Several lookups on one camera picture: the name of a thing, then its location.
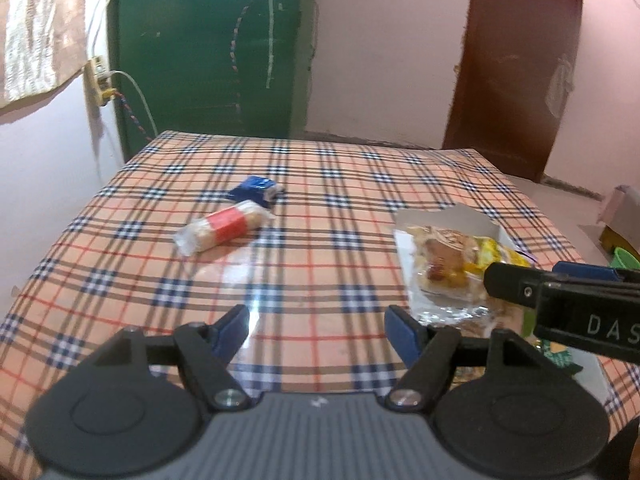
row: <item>food package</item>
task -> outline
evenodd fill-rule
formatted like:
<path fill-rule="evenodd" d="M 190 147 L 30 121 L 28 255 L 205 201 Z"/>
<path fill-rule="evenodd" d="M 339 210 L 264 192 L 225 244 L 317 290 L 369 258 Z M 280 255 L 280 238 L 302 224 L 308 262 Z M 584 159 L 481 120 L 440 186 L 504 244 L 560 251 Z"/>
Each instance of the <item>food package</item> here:
<path fill-rule="evenodd" d="M 272 217 L 262 206 L 245 200 L 185 225 L 175 233 L 174 242 L 180 254 L 192 256 L 257 229 Z"/>
<path fill-rule="evenodd" d="M 264 208 L 270 208 L 278 193 L 283 190 L 284 188 L 274 180 L 251 175 L 226 195 L 234 202 L 253 200 Z"/>
<path fill-rule="evenodd" d="M 482 285 L 486 268 L 494 262 L 530 267 L 522 254 L 488 237 L 463 235 L 452 229 L 412 226 L 415 280 L 420 290 L 469 304 L 487 300 Z"/>

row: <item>table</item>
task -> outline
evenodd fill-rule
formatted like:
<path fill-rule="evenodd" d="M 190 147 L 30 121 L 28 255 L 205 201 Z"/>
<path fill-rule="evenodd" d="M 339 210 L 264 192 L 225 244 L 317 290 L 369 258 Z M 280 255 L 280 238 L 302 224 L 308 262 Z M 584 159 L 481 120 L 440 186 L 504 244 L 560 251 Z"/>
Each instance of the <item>table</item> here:
<path fill-rule="evenodd" d="M 183 260 L 172 233 L 228 205 L 249 174 L 286 191 L 258 234 Z M 406 306 L 393 213 L 465 203 L 550 269 L 580 256 L 536 206 L 474 150 L 417 151 L 165 132 L 69 224 L 0 328 L 0 465 L 39 469 L 22 432 L 33 399 L 124 326 L 169 333 L 237 303 L 250 337 L 230 370 L 262 390 L 389 388 L 403 366 L 383 312 Z M 609 359 L 612 434 L 640 412 L 640 371 Z M 175 370 L 154 373 L 176 380 Z"/>

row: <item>white cable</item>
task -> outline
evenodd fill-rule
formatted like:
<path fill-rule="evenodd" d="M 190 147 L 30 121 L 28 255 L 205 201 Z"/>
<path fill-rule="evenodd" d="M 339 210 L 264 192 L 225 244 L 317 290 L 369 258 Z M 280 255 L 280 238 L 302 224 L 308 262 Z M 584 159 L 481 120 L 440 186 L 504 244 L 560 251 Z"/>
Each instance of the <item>white cable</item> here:
<path fill-rule="evenodd" d="M 98 28 L 96 30 L 95 33 L 95 37 L 94 37 L 94 41 L 91 44 L 91 57 L 93 57 L 95 55 L 95 44 L 98 41 L 98 34 L 100 34 L 100 27 L 102 26 L 102 20 L 104 19 L 104 15 L 107 13 L 107 9 L 109 8 L 109 4 L 111 3 L 111 0 L 107 0 L 104 3 L 104 12 L 100 15 L 100 20 L 98 21 Z"/>
<path fill-rule="evenodd" d="M 156 128 L 156 122 L 154 121 L 153 116 L 151 115 L 151 110 L 149 110 L 149 105 L 146 104 L 146 99 L 145 99 L 145 95 L 142 93 L 142 90 L 140 89 L 140 87 L 138 86 L 138 83 L 136 83 L 136 80 L 133 79 L 129 74 L 127 74 L 126 72 L 123 72 L 122 70 L 111 70 L 110 72 L 108 72 L 109 76 L 112 76 L 113 74 L 122 74 L 124 77 L 126 77 L 129 81 L 131 81 L 131 84 L 134 86 L 134 88 L 136 89 L 136 91 L 138 92 L 138 95 L 140 96 L 140 99 L 142 99 L 142 104 L 145 106 L 145 110 L 146 110 L 146 114 L 149 116 L 149 121 L 151 121 L 151 126 L 154 129 L 154 137 L 158 136 L 158 128 Z"/>
<path fill-rule="evenodd" d="M 102 0 L 98 0 L 98 2 L 95 4 L 94 12 L 91 13 L 91 20 L 89 20 L 89 25 L 86 28 L 86 36 L 87 37 L 89 37 L 89 34 L 91 34 L 91 29 L 92 29 L 92 27 L 94 25 L 95 17 L 98 14 L 98 7 L 101 7 L 101 3 L 102 3 Z"/>

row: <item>blue wrapper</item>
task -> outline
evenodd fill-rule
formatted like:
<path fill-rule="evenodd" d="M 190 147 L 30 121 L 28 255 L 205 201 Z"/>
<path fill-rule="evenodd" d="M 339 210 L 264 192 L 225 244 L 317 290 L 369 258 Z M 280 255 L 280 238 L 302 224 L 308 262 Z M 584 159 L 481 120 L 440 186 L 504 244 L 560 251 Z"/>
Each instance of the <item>blue wrapper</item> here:
<path fill-rule="evenodd" d="M 227 193 L 227 197 L 234 202 L 252 200 L 262 207 L 271 207 L 282 186 L 273 180 L 261 176 L 249 176 L 242 184 Z"/>

